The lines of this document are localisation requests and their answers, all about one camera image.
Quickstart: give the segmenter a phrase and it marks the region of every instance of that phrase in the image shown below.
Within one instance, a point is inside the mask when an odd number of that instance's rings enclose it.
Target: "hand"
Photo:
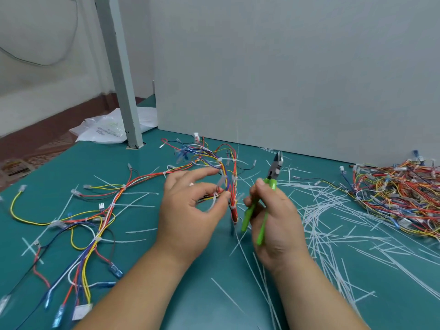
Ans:
[[[196,181],[218,171],[201,168],[173,172],[165,181],[155,246],[187,267],[206,248],[217,223],[228,209],[229,191],[221,193],[209,212],[195,207],[200,198],[217,191],[215,184]]]
[[[275,191],[259,178],[250,188],[250,196],[244,203],[250,207],[253,199],[261,199],[264,208],[257,204],[251,218],[252,241],[258,258],[272,274],[282,271],[283,265],[292,257],[310,257],[304,236],[304,227],[295,205],[280,190]],[[268,211],[264,230],[264,243],[257,245],[265,212]]]

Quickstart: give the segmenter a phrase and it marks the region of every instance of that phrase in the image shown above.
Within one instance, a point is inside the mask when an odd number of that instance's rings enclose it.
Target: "gray wall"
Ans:
[[[349,162],[440,158],[440,0],[151,0],[159,127]]]

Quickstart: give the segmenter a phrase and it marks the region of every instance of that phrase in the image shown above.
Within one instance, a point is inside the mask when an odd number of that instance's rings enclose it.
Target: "green plier handle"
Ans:
[[[265,179],[264,182],[266,184],[269,184],[269,186],[272,188],[272,190],[276,189],[276,179]],[[245,217],[243,219],[242,224],[242,233],[244,233],[249,225],[250,218],[252,217],[253,211],[255,210],[255,206],[257,205],[258,200],[254,200],[252,205],[245,211]],[[261,245],[264,240],[264,228],[266,227],[266,220],[267,220],[267,211],[264,215],[263,224],[261,225],[260,233],[258,234],[258,238],[256,239],[256,243],[258,245]]]

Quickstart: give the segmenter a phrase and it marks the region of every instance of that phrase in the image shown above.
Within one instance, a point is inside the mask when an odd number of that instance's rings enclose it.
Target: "brown floor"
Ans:
[[[136,103],[142,100],[136,97]],[[102,95],[0,138],[0,192],[73,146],[77,137],[69,132],[70,128],[85,118],[108,114],[117,107],[115,94]],[[47,129],[56,131],[48,134]],[[31,140],[36,138],[40,143]]]

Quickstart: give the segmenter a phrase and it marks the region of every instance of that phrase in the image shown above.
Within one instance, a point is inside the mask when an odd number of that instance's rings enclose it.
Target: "person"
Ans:
[[[177,285],[228,209],[229,191],[220,194],[209,212],[195,206],[217,188],[196,182],[217,173],[215,168],[201,168],[168,175],[156,242],[75,330],[160,328]],[[253,199],[261,199],[266,209],[258,204],[254,211],[252,240],[276,283],[290,329],[368,329],[309,255],[300,216],[289,198],[258,179],[245,205],[250,206]],[[265,241],[258,246],[256,238],[266,210]]]

